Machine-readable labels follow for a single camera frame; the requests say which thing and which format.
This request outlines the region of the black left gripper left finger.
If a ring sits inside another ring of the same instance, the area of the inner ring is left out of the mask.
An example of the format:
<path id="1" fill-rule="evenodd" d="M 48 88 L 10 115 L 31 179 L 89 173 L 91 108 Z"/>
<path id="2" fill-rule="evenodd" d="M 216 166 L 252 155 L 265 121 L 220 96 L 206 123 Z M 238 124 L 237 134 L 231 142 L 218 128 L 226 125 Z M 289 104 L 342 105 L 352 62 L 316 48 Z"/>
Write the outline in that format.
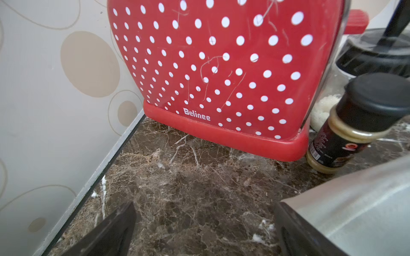
<path id="1" fill-rule="evenodd" d="M 64 256 L 126 256 L 136 223 L 133 202 L 116 208 Z"/>

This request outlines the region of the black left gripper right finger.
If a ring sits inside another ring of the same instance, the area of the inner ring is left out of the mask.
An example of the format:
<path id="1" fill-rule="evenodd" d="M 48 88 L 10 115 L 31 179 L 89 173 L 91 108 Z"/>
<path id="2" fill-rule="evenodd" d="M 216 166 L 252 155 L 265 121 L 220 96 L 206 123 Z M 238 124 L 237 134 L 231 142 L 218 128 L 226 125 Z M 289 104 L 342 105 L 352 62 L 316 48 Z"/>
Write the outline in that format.
<path id="1" fill-rule="evenodd" d="M 283 256 L 346 255 L 284 202 L 275 208 L 274 223 Z"/>

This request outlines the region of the beige cap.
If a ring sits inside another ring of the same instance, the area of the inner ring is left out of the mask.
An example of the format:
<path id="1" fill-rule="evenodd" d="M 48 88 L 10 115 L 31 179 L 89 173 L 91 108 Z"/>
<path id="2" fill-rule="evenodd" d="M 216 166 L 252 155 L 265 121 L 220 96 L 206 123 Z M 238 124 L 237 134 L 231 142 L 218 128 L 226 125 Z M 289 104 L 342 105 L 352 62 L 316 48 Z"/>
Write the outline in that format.
<path id="1" fill-rule="evenodd" d="M 330 180 L 283 201 L 345 256 L 410 253 L 410 158 Z"/>

